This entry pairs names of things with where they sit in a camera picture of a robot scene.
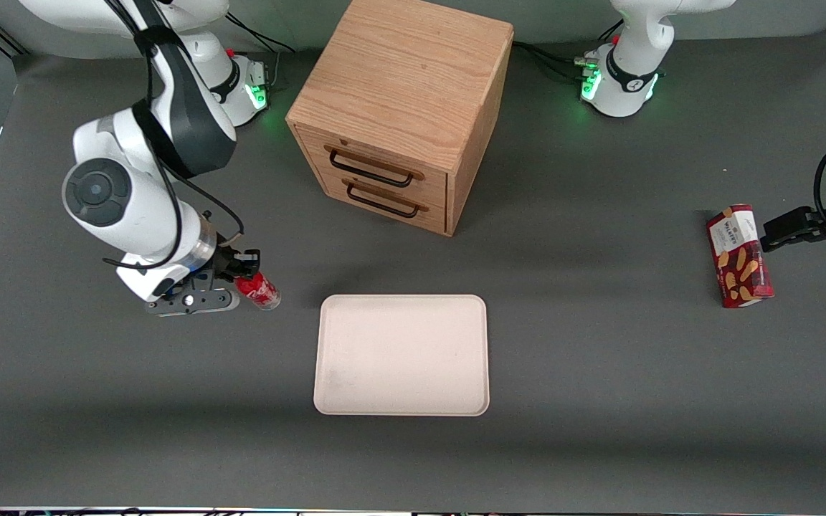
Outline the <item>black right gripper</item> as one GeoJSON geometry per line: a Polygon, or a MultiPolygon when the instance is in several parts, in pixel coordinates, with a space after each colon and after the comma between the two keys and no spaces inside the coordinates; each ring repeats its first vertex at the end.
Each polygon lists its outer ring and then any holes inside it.
{"type": "Polygon", "coordinates": [[[261,251],[246,249],[239,252],[229,245],[215,248],[211,259],[203,266],[203,279],[234,284],[238,277],[252,278],[260,271],[261,251]]]}

